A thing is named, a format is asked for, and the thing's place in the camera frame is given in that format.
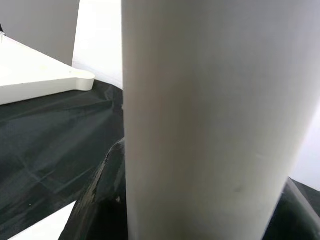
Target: black cloth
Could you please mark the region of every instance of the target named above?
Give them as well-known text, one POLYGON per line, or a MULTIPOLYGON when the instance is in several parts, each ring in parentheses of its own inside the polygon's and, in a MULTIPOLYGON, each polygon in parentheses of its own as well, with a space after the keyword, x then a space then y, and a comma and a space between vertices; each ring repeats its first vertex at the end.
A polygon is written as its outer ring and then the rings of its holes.
POLYGON ((124 137, 122 104, 122 90, 95 81, 0 106, 0 240, 78 199, 124 137))

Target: white pipe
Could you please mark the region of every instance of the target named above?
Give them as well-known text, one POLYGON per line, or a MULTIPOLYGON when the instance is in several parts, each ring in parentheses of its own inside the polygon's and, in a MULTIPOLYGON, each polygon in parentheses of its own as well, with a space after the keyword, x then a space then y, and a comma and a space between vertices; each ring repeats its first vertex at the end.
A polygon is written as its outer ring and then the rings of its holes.
POLYGON ((320 96, 316 0, 123 0, 131 240, 261 239, 320 96))

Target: white surface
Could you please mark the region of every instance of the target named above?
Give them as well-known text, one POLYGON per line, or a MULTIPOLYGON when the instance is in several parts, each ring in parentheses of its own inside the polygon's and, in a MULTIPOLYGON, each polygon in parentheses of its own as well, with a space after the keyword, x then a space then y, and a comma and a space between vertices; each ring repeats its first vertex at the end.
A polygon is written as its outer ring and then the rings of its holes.
POLYGON ((122 6, 131 240, 260 240, 320 96, 319 3, 122 6))
POLYGON ((9 37, 0 41, 0 105, 70 90, 89 91, 95 75, 74 69, 9 37))
POLYGON ((6 35, 71 66, 79 0, 0 0, 6 35))
POLYGON ((9 240, 58 240, 75 202, 15 235, 9 240))
POLYGON ((121 0, 80 0, 72 66, 122 88, 121 0))
POLYGON ((290 175, 294 180, 320 191, 320 105, 290 175))

